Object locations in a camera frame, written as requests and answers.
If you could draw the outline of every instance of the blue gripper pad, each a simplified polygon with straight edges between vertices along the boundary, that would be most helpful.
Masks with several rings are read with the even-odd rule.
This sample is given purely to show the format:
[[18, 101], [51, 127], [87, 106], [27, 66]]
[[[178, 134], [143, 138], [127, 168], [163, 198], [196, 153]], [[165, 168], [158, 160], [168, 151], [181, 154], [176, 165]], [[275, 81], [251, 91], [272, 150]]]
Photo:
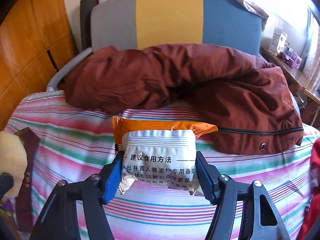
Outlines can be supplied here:
[[105, 182], [105, 192], [103, 195], [103, 201], [108, 204], [112, 200], [118, 190], [119, 183], [121, 182], [121, 166], [122, 166], [123, 154], [118, 153], [110, 166], [111, 172]]
[[215, 166], [207, 163], [200, 151], [196, 153], [196, 173], [204, 197], [213, 205], [217, 198], [215, 189], [219, 190], [220, 173]]

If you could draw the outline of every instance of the striped bedsheet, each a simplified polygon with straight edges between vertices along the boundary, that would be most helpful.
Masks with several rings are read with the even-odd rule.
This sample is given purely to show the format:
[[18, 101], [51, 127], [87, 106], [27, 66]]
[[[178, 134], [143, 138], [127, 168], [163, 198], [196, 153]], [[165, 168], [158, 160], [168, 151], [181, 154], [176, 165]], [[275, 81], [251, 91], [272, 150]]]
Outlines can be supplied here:
[[[133, 110], [122, 117], [137, 120], [203, 121], [199, 113], [182, 102], [158, 110]], [[85, 111], [68, 105], [63, 91], [27, 96], [18, 105], [5, 128], [16, 132], [30, 127], [40, 138], [32, 173], [32, 212], [34, 222], [45, 200], [60, 179], [76, 182], [98, 173], [114, 158], [111, 117], [104, 112]], [[309, 158], [319, 132], [304, 125], [301, 146], [275, 155], [238, 156], [214, 150], [207, 136], [196, 141], [208, 163], [216, 165], [237, 181], [261, 180], [283, 218], [291, 239], [303, 220], [309, 192]], [[77, 203], [82, 239], [88, 239], [83, 206]], [[123, 196], [117, 194], [104, 207], [117, 240], [203, 240], [215, 207], [204, 197], [186, 191], [161, 189], [135, 182]], [[231, 239], [237, 239], [242, 203], [237, 204]]]

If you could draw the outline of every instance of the orange wrapper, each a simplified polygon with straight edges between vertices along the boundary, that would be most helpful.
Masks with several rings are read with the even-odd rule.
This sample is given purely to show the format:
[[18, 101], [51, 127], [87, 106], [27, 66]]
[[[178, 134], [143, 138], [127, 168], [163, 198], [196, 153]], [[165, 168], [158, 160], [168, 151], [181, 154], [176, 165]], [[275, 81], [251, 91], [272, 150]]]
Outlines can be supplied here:
[[192, 130], [196, 135], [196, 139], [205, 133], [218, 131], [218, 128], [205, 122], [190, 122], [190, 121], [141, 121], [124, 119], [119, 116], [112, 118], [113, 133], [115, 143], [122, 143], [122, 136], [132, 131], [142, 130]]

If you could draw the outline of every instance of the wooden cabinet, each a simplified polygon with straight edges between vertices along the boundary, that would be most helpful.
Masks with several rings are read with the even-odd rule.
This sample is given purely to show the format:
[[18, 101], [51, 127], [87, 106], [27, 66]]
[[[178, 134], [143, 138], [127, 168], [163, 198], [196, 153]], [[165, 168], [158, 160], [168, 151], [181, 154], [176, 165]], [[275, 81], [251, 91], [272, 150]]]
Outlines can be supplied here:
[[63, 0], [18, 0], [0, 26], [0, 130], [78, 52]]
[[0, 26], [7, 66], [14, 75], [44, 51], [31, 0], [18, 0]]

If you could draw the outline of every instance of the window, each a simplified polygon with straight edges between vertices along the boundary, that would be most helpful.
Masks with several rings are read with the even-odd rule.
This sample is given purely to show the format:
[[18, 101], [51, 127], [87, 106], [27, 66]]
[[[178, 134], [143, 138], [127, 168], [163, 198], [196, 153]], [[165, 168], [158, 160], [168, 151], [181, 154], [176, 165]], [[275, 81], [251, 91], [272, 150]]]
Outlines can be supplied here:
[[266, 12], [285, 20], [298, 31], [308, 26], [308, 6], [303, 0], [247, 0], [256, 3]]

